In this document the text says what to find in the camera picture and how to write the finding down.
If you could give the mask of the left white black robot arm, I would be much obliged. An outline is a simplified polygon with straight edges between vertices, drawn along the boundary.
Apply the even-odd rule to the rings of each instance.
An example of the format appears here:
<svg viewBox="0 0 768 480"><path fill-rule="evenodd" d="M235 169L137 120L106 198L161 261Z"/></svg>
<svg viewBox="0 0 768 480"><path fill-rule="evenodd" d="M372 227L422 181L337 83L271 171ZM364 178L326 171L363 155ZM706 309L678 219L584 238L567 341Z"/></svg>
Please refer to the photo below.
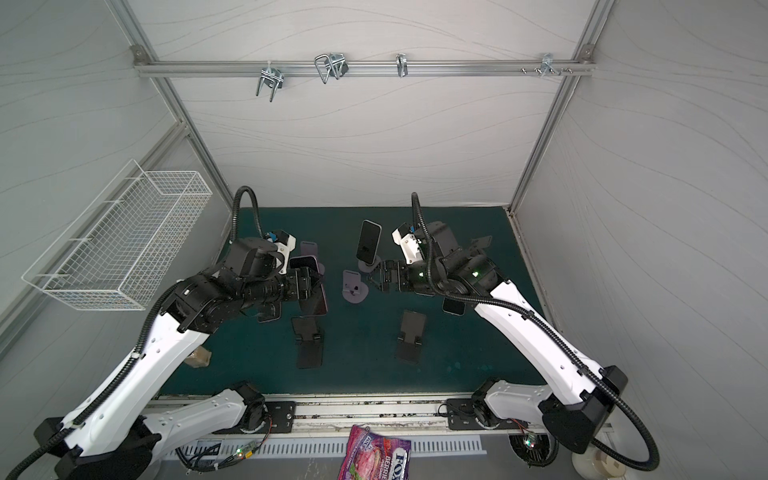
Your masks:
<svg viewBox="0 0 768 480"><path fill-rule="evenodd" d="M8 478L20 478L50 454L58 459L54 471L59 479L138 479L169 451L202 435L260 426L263 398L245 382L170 413L142 413L171 374L224 322L248 309L256 309L260 322L274 321L285 302L304 310L314 306L322 276L309 265L291 266L292 235L276 230L239 237L243 196L258 203L252 188L236 191L224 259L161 294L122 364L80 406L42 422L35 431L38 448Z"/></svg>

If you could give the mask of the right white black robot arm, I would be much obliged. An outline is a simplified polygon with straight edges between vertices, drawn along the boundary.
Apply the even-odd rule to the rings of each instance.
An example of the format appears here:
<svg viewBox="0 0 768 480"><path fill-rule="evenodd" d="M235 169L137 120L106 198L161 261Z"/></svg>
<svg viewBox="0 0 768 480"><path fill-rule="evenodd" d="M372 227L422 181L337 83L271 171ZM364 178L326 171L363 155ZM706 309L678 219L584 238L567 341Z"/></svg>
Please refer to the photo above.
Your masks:
<svg viewBox="0 0 768 480"><path fill-rule="evenodd" d="M657 443L640 416L622 398L626 374L616 365L601 366L576 349L526 300L514 282L473 243L461 247L450 228L426 221L418 194L411 195L412 220L398 227L393 240L403 253L398 261L375 267L372 282L383 292L396 289L439 297L448 310L466 307L498 330L536 368L542 387L487 380L472 397L475 421L493 429L505 420L544 427L549 448L583 454L594 447L619 464L642 472L660 465ZM644 459L622 454L597 437L619 410L647 449Z"/></svg>

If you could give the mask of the phone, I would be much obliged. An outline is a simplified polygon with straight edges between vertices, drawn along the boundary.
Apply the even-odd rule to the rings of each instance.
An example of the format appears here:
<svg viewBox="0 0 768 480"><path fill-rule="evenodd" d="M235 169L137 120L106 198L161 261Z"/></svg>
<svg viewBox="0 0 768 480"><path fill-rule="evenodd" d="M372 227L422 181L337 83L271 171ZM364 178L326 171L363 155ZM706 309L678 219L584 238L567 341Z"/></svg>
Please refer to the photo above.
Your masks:
<svg viewBox="0 0 768 480"><path fill-rule="evenodd" d="M328 305L323 285L324 275L318 272L317 263L310 256L298 256L289 261L291 269L310 269L315 273L315 288L308 300L298 300L301 312L305 316L324 316L328 313Z"/></svg>
<svg viewBox="0 0 768 480"><path fill-rule="evenodd" d="M466 304L462 301L444 298L442 302L442 311L453 316L463 316L466 312Z"/></svg>
<svg viewBox="0 0 768 480"><path fill-rule="evenodd" d="M357 244L356 258L366 265L375 263L382 227L371 220L363 220Z"/></svg>

